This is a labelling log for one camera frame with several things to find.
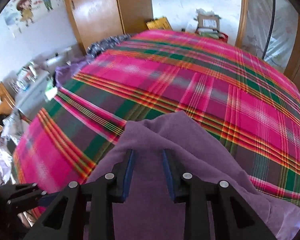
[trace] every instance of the white label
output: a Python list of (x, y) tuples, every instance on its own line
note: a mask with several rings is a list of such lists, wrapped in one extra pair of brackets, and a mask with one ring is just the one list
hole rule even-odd
[(216, 20), (203, 20), (203, 27), (207, 28), (217, 28), (217, 21)]

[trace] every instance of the purple garment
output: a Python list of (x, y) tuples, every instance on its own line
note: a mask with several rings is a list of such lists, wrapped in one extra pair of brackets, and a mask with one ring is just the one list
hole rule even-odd
[(128, 149), (137, 158), (130, 194), (124, 204), (114, 204), (116, 240), (182, 240), (185, 204), (169, 197), (162, 166), (162, 150), (175, 151), (186, 171), (203, 181), (228, 181), (258, 213), (277, 239), (292, 239), (300, 229), (300, 208), (258, 192), (247, 173), (221, 143), (184, 112), (154, 120), (129, 121), (117, 145), (100, 161), (87, 182), (112, 170)]
[(71, 64), (56, 67), (56, 83), (60, 88), (66, 84), (75, 74), (77, 74), (84, 66), (89, 64), (93, 59), (90, 56), (74, 58)]

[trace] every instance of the cartoon girl decal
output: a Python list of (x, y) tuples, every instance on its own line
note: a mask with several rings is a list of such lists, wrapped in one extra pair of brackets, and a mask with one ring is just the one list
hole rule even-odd
[(33, 20), (33, 13), (32, 13), (32, 7), (31, 7), (32, 0), (20, 0), (17, 4), (17, 10), (21, 12), (22, 18), (21, 22), (25, 22), (26, 26), (28, 27), (28, 20), (30, 20), (32, 23)]

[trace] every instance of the yellow dress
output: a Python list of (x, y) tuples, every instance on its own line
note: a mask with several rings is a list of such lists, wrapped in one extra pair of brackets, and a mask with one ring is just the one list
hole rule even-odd
[(26, 20), (32, 19), (33, 18), (33, 13), (30, 10), (30, 8), (23, 9), (22, 11), (22, 18), (20, 21), (25, 22)]

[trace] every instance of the yellow box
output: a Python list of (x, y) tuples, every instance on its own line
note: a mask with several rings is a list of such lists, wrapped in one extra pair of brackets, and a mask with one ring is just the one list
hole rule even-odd
[(172, 30), (170, 23), (166, 17), (155, 19), (147, 22), (148, 29)]

